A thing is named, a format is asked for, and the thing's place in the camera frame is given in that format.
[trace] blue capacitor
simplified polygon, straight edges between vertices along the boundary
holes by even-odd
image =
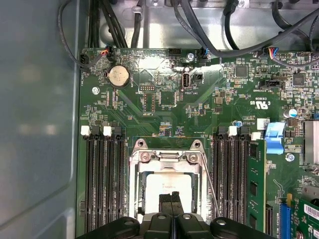
[[[241,126],[243,126],[243,123],[241,121],[234,120],[233,121],[233,126],[236,126],[237,128],[240,128]]]

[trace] integrated circuit chip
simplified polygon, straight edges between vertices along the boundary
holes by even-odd
[[[247,77],[247,66],[236,66],[236,77]]]
[[[293,86],[305,86],[305,75],[304,74],[294,74]]]
[[[223,107],[215,107],[215,108],[214,108],[214,111],[215,111],[216,113],[222,113],[222,112],[223,112]]]
[[[289,127],[297,127],[298,126],[298,119],[288,119],[287,126]]]
[[[218,105],[222,105],[222,104],[223,104],[223,98],[222,98],[222,97],[216,97],[216,98],[215,98],[215,102],[216,102],[216,104],[218,104]]]
[[[257,219],[253,215],[249,215],[249,225],[253,228],[256,229],[257,226]]]
[[[257,184],[254,182],[250,182],[249,191],[252,195],[257,196]]]
[[[249,154],[250,154],[250,156],[257,158],[257,145],[255,145],[255,144],[250,145]]]

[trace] cable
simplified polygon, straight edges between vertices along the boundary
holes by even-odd
[[[144,2],[143,0],[139,0],[136,6],[142,7],[143,2]],[[142,21],[141,14],[135,13],[134,32],[133,32],[132,41],[131,41],[131,48],[137,48],[138,46],[140,30],[141,30],[141,21]]]
[[[311,49],[311,52],[314,54],[316,54],[316,50],[314,49],[313,39],[314,39],[314,31],[315,31],[317,20],[318,20],[318,16],[314,18],[314,21],[312,22],[310,31],[309,31],[310,49]]]
[[[317,20],[318,20],[318,16],[316,16],[311,24],[311,27],[310,27],[310,31],[309,31],[309,41],[310,41],[310,49],[311,49],[311,52],[313,54],[316,55],[316,50],[314,49],[314,46],[313,46],[313,37],[314,37],[314,31],[315,31],[315,27],[316,27],[316,23],[317,23]],[[274,56],[273,56],[273,61],[282,65],[282,66],[286,66],[286,67],[306,67],[306,66],[312,66],[314,64],[316,64],[317,62],[319,62],[319,58],[314,60],[314,61],[310,61],[308,63],[305,63],[305,64],[289,64],[289,63],[286,63],[284,61],[281,61],[277,58],[275,58],[276,56],[276,53],[277,51],[274,52]]]
[[[315,17],[317,15],[319,15],[319,8],[316,9],[315,11],[313,11],[312,13],[308,14],[306,17],[304,17],[303,19],[301,19],[300,21],[298,21],[296,24],[292,25],[291,27],[289,27],[287,30],[285,30],[284,32],[282,32],[281,34],[268,39],[267,41],[264,41],[262,43],[259,43],[255,46],[251,46],[245,49],[241,49],[241,50],[233,50],[233,51],[219,51],[217,50],[212,43],[210,42],[210,40],[208,39],[207,35],[205,34],[203,28],[200,26],[200,23],[193,11],[193,9],[190,6],[190,3],[188,2],[188,0],[181,0],[181,6],[183,8],[183,11],[186,15],[186,18],[190,24],[190,26],[193,28],[193,30],[198,34],[198,36],[203,40],[204,44],[207,46],[207,48],[209,49],[209,51],[217,56],[217,57],[236,57],[236,56],[241,56],[253,51],[258,51],[264,47],[268,47],[273,45],[274,43],[284,39],[285,37],[287,37],[290,33],[292,33],[294,30],[298,29],[299,27],[301,27],[302,25],[304,25],[306,22],[308,22],[312,17]]]
[[[199,44],[204,48],[207,49],[207,47],[205,46],[204,42],[199,38],[199,36],[193,31],[193,29],[191,29],[190,26],[188,26],[188,24],[186,23],[186,21],[183,19],[183,17],[180,15],[179,11],[178,11],[178,0],[172,0],[172,4],[174,7],[174,13],[175,13],[175,17],[178,20],[178,22],[180,23],[180,25],[192,36],[194,37],[197,42],[199,42]]]
[[[119,40],[120,40],[120,43],[122,45],[123,48],[128,48],[128,44],[126,43],[126,40],[125,40],[125,37],[124,37],[124,34],[122,32],[122,28],[120,26],[120,23],[118,21],[118,18],[116,17],[113,9],[112,9],[112,6],[111,4],[109,3],[109,0],[102,0],[101,1],[102,3],[104,3],[104,6],[106,8],[106,11],[109,13],[110,15],[110,18],[111,18],[111,21],[114,25],[114,28],[118,34],[118,37],[119,37]]]
[[[238,46],[236,45],[236,43],[235,43],[235,41],[230,33],[230,15],[231,15],[230,13],[225,15],[225,25],[224,25],[225,35],[226,35],[227,41],[228,41],[229,45],[231,46],[231,48],[233,48],[234,50],[239,50]]]
[[[60,38],[61,38],[61,41],[62,41],[62,44],[64,46],[64,49],[65,51],[67,52],[67,54],[69,55],[69,57],[72,59],[72,61],[77,64],[78,66],[81,66],[83,68],[90,68],[92,66],[94,66],[102,57],[102,55],[98,55],[97,57],[95,57],[92,62],[90,64],[83,64],[81,63],[79,60],[77,60],[69,46],[68,46],[68,43],[66,42],[66,39],[65,39],[65,35],[64,35],[64,31],[63,31],[63,26],[62,26],[62,13],[63,13],[63,10],[65,9],[65,7],[71,2],[72,0],[67,0],[65,3],[63,3],[60,7],[59,7],[59,10],[58,10],[58,18],[57,18],[57,24],[58,24],[58,28],[59,28],[59,35],[60,35]]]
[[[99,48],[99,29],[100,29],[100,9],[99,2],[93,0],[94,10],[93,10],[93,48]]]
[[[112,35],[114,44],[116,45],[116,47],[122,47],[122,45],[120,44],[120,40],[119,40],[118,34],[115,31],[115,27],[114,27],[114,25],[113,25],[113,23],[111,21],[111,18],[109,16],[109,12],[107,11],[107,9],[106,9],[106,7],[105,7],[105,5],[103,3],[103,0],[100,0],[99,2],[100,2],[100,5],[101,5],[101,9],[102,9],[103,15],[104,15],[105,20],[106,20],[106,23],[109,26],[110,33]]]

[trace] wire connector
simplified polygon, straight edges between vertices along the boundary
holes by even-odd
[[[223,14],[226,16],[227,14],[233,14],[238,6],[239,0],[228,0],[226,6],[224,8]]]
[[[134,6],[134,7],[132,7],[132,12],[135,13],[135,14],[141,15],[141,19],[142,19],[143,9],[142,9],[141,6]]]

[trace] screw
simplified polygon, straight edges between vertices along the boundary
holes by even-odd
[[[147,162],[147,161],[149,161],[149,160],[150,160],[150,155],[149,155],[149,153],[144,152],[144,153],[141,154],[141,161],[142,161],[142,162]]]
[[[183,218],[184,218],[184,219],[190,219],[190,218],[191,218],[191,215],[189,215],[189,214],[184,214],[184,215],[183,215]]]
[[[239,7],[243,7],[245,5],[245,2],[244,1],[240,1],[239,3],[238,3],[238,6]]]
[[[195,163],[197,161],[198,157],[196,154],[192,154],[190,157],[189,157],[189,161]]]
[[[295,156],[292,153],[287,153],[286,154],[286,158],[285,158],[288,162],[292,162],[295,159]]]
[[[93,93],[94,95],[99,94],[99,92],[100,92],[100,89],[99,89],[98,87],[93,87],[93,88],[92,88],[92,93]]]
[[[304,238],[304,235],[303,235],[301,232],[296,231],[296,238],[297,238],[297,239],[303,239],[303,238]]]
[[[194,55],[193,53],[188,53],[188,54],[186,55],[186,59],[187,59],[188,61],[193,61],[193,60],[195,59],[195,55]]]
[[[221,226],[226,225],[226,222],[224,220],[218,219],[217,224],[220,224]]]

